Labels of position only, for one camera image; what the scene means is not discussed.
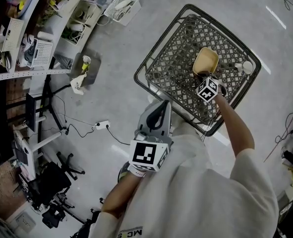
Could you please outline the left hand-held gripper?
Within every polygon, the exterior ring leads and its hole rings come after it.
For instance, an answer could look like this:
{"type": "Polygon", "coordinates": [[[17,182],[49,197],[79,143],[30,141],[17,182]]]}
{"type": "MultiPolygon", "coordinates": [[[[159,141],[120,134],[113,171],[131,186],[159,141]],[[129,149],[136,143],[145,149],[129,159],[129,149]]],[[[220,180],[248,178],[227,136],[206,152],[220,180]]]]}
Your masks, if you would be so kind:
{"type": "Polygon", "coordinates": [[[172,105],[154,101],[140,116],[135,137],[130,142],[129,163],[141,171],[158,172],[170,153],[172,105]]]}

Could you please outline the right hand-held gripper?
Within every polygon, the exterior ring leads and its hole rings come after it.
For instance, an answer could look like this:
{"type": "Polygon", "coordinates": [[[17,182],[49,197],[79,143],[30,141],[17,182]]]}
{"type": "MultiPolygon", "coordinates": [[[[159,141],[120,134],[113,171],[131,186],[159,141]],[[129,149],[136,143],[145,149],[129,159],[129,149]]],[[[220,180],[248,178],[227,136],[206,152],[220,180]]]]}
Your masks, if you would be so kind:
{"type": "Polygon", "coordinates": [[[217,95],[227,96],[225,84],[216,75],[209,71],[201,71],[197,73],[197,78],[200,84],[195,92],[204,102],[212,101],[217,95]]]}

